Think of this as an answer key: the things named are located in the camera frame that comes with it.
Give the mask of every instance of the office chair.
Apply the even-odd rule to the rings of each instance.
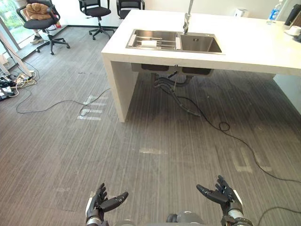
[[[111,10],[109,9],[110,8],[110,0],[107,0],[108,8],[101,7],[100,1],[101,0],[79,0],[80,11],[82,13],[84,13],[86,16],[97,17],[97,19],[98,19],[99,28],[89,31],[90,35],[92,35],[92,32],[95,32],[92,36],[93,40],[95,40],[95,36],[98,33],[104,33],[104,34],[108,35],[109,38],[110,38],[110,35],[106,31],[113,31],[113,33],[114,33],[113,29],[102,28],[102,26],[100,24],[100,21],[102,20],[102,16],[106,16],[111,13]]]
[[[117,14],[120,19],[126,18],[128,13],[131,11],[130,9],[124,9],[123,8],[137,8],[145,10],[145,3],[143,0],[116,0],[117,5]]]
[[[59,20],[60,20],[60,15],[58,14],[54,4],[52,4],[51,0],[29,0],[29,3],[41,3],[44,5],[49,6],[49,8],[47,9],[47,12],[49,13],[49,15],[51,16],[50,19],[44,19],[44,20],[28,20],[26,21],[26,19],[24,18],[24,16],[21,14],[21,10],[25,9],[26,6],[22,6],[19,9],[17,9],[17,14],[24,20],[24,27],[27,29],[42,29],[42,31],[44,33],[47,33],[47,36],[49,38],[48,41],[44,42],[42,45],[38,46],[36,48],[36,52],[40,52],[40,48],[42,48],[43,46],[47,46],[50,45],[50,54],[54,55],[52,48],[54,46],[54,44],[63,44],[66,45],[67,48],[70,48],[69,44],[65,41],[65,39],[60,38],[60,39],[54,39],[53,35],[51,35],[49,33],[49,31],[47,30],[48,27],[50,27],[51,25],[55,25]]]

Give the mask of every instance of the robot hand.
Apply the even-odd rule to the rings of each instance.
[[[224,215],[227,215],[230,210],[238,210],[243,214],[243,206],[238,193],[228,185],[221,175],[218,176],[217,182],[215,191],[201,185],[197,185],[197,189],[206,198],[220,204]]]
[[[124,192],[117,197],[108,199],[105,190],[106,187],[102,183],[94,196],[90,197],[86,209],[87,226],[108,226],[108,222],[103,219],[104,213],[120,206],[128,196],[128,192]]]

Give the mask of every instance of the faucet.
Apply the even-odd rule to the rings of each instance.
[[[190,0],[188,13],[185,13],[183,34],[187,34],[187,32],[188,32],[188,26],[189,26],[189,20],[190,20],[190,17],[191,17],[190,12],[191,12],[191,8],[192,8],[192,4],[193,4],[193,0]]]

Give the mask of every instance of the window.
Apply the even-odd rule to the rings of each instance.
[[[33,35],[33,31],[23,27],[23,20],[17,14],[17,5],[13,0],[0,0],[0,19],[9,29],[17,43]]]

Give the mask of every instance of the black cable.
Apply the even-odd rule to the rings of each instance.
[[[233,135],[231,135],[231,134],[229,134],[229,133],[226,133],[227,131],[230,130],[230,125],[229,125],[227,122],[221,121],[221,122],[219,123],[218,127],[215,127],[215,126],[208,120],[208,118],[205,116],[205,114],[202,112],[202,110],[199,108],[199,106],[198,106],[193,100],[191,100],[191,99],[189,99],[189,98],[187,98],[187,97],[178,97],[178,98],[187,99],[187,100],[189,100],[191,103],[193,103],[193,105],[199,110],[199,112],[202,114],[202,116],[205,118],[205,120],[206,120],[213,128],[215,128],[215,129],[221,131],[222,133],[224,133],[225,135],[227,135],[227,136],[229,136],[229,137],[232,137],[232,138],[234,138],[234,139],[236,139],[236,140],[239,140],[240,142],[242,142],[243,144],[245,144],[245,145],[250,149],[250,151],[252,152],[252,155],[253,155],[253,158],[254,158],[254,161],[255,161],[256,165],[257,165],[264,173],[266,173],[266,174],[268,174],[269,176],[271,176],[271,177],[273,177],[273,178],[275,178],[275,179],[278,179],[278,180],[291,181],[291,182],[296,182],[296,183],[300,183],[300,184],[301,184],[301,181],[299,181],[299,180],[279,178],[279,177],[274,176],[274,175],[270,174],[269,172],[265,171],[265,170],[260,166],[260,164],[258,163],[258,160],[257,160],[257,158],[256,158],[256,156],[255,156],[254,150],[250,147],[250,145],[249,145],[246,141],[244,141],[244,140],[242,140],[242,139],[240,139],[240,138],[238,138],[238,137],[236,137],[236,136],[233,136]],[[223,125],[223,124],[227,126],[226,129],[222,129],[222,125]]]
[[[19,72],[16,72],[16,71],[10,71],[9,73],[10,73],[11,75],[15,76],[15,77],[18,77],[18,75],[19,75]]]
[[[261,217],[260,217],[260,219],[258,221],[257,226],[259,226],[259,224],[261,223],[261,220],[263,219],[264,215],[267,212],[269,212],[271,210],[275,210],[275,209],[281,209],[281,210],[286,210],[286,211],[290,211],[290,212],[293,212],[293,213],[300,213],[301,214],[301,212],[299,212],[299,211],[291,210],[291,209],[288,209],[288,208],[285,208],[285,207],[280,207],[280,206],[272,207],[272,208],[269,208],[269,209],[267,209],[266,211],[263,212],[263,214],[261,215]]]
[[[52,106],[50,106],[49,108],[46,108],[46,109],[44,109],[44,110],[40,110],[40,111],[25,111],[25,112],[20,112],[20,111],[18,110],[19,106],[20,106],[22,103],[24,103],[24,102],[32,95],[32,92],[31,92],[30,90],[28,90],[28,89],[25,89],[25,90],[29,91],[29,96],[28,96],[27,98],[25,98],[23,101],[21,101],[21,102],[17,105],[17,107],[16,107],[16,112],[19,113],[19,114],[45,112],[45,111],[49,110],[50,108],[53,108],[54,106],[56,106],[56,105],[58,105],[58,104],[60,104],[60,103],[63,103],[63,102],[74,102],[74,103],[77,103],[77,104],[83,106],[83,107],[80,109],[79,114],[80,114],[81,116],[85,116],[85,115],[87,115],[87,114],[90,113],[91,107],[89,106],[89,104],[91,104],[91,103],[93,103],[94,101],[98,100],[98,99],[99,99],[106,91],[110,90],[110,88],[108,88],[108,89],[106,89],[105,91],[103,91],[103,92],[102,92],[95,100],[89,102],[88,104],[83,104],[83,103],[80,103],[80,102],[75,101],[75,100],[62,100],[62,101],[59,101],[59,102],[55,103],[54,105],[52,105]],[[81,112],[82,112],[82,110],[83,110],[84,107],[89,107],[90,109],[89,109],[89,111],[88,111],[86,114],[81,114]]]
[[[230,125],[229,125],[227,122],[221,121],[221,122],[219,123],[218,127],[214,126],[214,125],[208,120],[208,118],[206,117],[206,115],[203,113],[203,111],[199,108],[199,106],[198,106],[193,100],[191,100],[191,99],[188,98],[188,97],[179,97],[179,96],[176,96],[175,93],[174,93],[174,91],[170,88],[170,86],[168,86],[168,87],[167,87],[167,86],[164,86],[164,87],[167,87],[172,93],[168,93],[168,92],[167,92],[166,90],[164,90],[161,86],[159,86],[159,87],[160,87],[164,92],[166,92],[166,93],[169,94],[169,95],[172,95],[172,96],[174,95],[174,96],[177,97],[177,98],[182,98],[182,99],[189,100],[189,101],[190,101],[190,102],[191,102],[191,103],[199,110],[199,112],[200,112],[201,115],[205,118],[205,120],[209,123],[209,125],[211,125],[211,126],[212,126],[213,128],[215,128],[216,130],[221,131],[221,132],[224,133],[225,135],[227,135],[227,136],[229,136],[229,137],[232,137],[232,138],[234,138],[234,139],[237,139],[237,140],[239,140],[240,142],[242,142],[243,144],[245,144],[245,145],[251,150],[256,165],[257,165],[264,173],[266,173],[266,174],[268,174],[269,176],[271,176],[271,177],[273,177],[273,178],[275,178],[275,179],[278,179],[278,180],[297,182],[297,183],[300,183],[300,184],[301,184],[301,181],[299,181],[299,180],[283,179],[283,178],[276,177],[276,176],[274,176],[274,175],[272,175],[272,174],[266,172],[266,171],[260,166],[260,164],[258,163],[258,161],[257,161],[257,159],[256,159],[256,156],[255,156],[255,153],[254,153],[254,150],[250,147],[250,145],[249,145],[247,142],[245,142],[244,140],[242,140],[242,139],[240,139],[240,138],[238,138],[238,137],[236,137],[236,136],[233,136],[233,135],[230,135],[230,134],[226,133],[227,131],[230,130]],[[181,107],[183,110],[186,110],[186,107],[182,107],[182,106],[183,106],[183,104],[180,105],[180,107]],[[194,115],[194,116],[196,116],[196,114],[193,113],[192,111],[187,111],[187,112],[188,112],[188,113],[191,113],[191,114]],[[223,125],[223,124],[227,125],[227,128],[226,128],[226,129],[223,129],[223,128],[222,128],[222,125]],[[299,212],[299,211],[291,210],[291,209],[288,209],[288,208],[285,208],[285,207],[279,207],[279,206],[272,207],[272,208],[269,208],[269,209],[267,209],[266,211],[263,212],[263,214],[261,215],[261,217],[260,217],[260,219],[259,219],[259,222],[258,222],[257,226],[259,226],[259,224],[260,224],[262,218],[264,217],[264,215],[265,215],[267,212],[269,212],[269,211],[271,211],[271,210],[274,210],[274,209],[282,209],[282,210],[290,211],[290,212],[293,212],[293,213],[299,213],[299,214],[301,214],[301,212]]]

